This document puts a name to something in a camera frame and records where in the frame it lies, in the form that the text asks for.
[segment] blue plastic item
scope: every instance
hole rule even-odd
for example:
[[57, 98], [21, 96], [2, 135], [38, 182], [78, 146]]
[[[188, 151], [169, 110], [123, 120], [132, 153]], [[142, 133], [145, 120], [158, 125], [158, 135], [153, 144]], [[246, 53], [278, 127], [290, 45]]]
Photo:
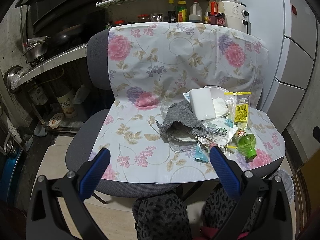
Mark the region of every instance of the blue plastic item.
[[106, 171], [110, 163], [109, 150], [102, 148], [96, 157], [88, 163], [92, 166], [79, 182], [79, 197], [82, 201], [92, 196], [103, 173]]
[[215, 146], [210, 150], [210, 162], [228, 196], [235, 201], [238, 201], [241, 196], [241, 184], [238, 176], [232, 171], [229, 166], [228, 162], [231, 161], [229, 161], [227, 157], [225, 157], [219, 147]]

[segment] refrigerator drawer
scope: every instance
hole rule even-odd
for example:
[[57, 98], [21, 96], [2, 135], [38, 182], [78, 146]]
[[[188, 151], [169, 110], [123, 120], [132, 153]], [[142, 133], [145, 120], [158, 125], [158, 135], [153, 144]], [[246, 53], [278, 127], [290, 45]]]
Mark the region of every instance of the refrigerator drawer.
[[306, 89], [313, 63], [313, 59], [303, 49], [290, 39], [284, 38], [276, 78], [280, 82]]
[[305, 90], [290, 85], [280, 83], [275, 79], [264, 105], [268, 107], [265, 111], [277, 128], [279, 133], [282, 133], [289, 124], [291, 118], [295, 114]]
[[315, 59], [317, 28], [316, 17], [305, 0], [290, 0], [292, 29], [284, 35], [291, 37]]

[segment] gray cloth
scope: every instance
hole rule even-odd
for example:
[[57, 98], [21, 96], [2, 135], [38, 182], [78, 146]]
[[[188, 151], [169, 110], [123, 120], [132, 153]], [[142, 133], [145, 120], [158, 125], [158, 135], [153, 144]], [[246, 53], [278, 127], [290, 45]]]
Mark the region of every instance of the gray cloth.
[[163, 124], [156, 121], [161, 133], [170, 133], [170, 127], [179, 122], [185, 126], [185, 131], [194, 136], [202, 136], [203, 124], [196, 118], [192, 112], [191, 104], [183, 100], [179, 103], [172, 104], [164, 118]]

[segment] red object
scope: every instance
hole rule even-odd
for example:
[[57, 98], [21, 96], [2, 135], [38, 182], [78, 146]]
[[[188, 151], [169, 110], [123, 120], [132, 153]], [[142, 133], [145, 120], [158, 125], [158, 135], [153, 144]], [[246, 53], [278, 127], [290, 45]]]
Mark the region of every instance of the red object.
[[292, 6], [292, 13], [295, 15], [295, 16], [297, 16], [297, 9], [293, 6], [293, 5], [291, 5]]
[[[199, 236], [194, 238], [193, 240], [210, 240], [214, 235], [218, 232], [218, 229], [208, 228], [208, 227], [200, 227], [201, 234], [203, 236]], [[249, 233], [242, 233], [239, 235], [237, 239], [241, 239], [247, 236]]]

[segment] white bottle with label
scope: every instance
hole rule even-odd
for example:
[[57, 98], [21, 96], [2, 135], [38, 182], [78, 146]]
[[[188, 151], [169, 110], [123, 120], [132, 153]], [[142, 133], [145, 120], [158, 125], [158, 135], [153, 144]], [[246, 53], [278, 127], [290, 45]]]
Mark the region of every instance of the white bottle with label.
[[202, 23], [202, 9], [197, 1], [190, 8], [189, 22]]

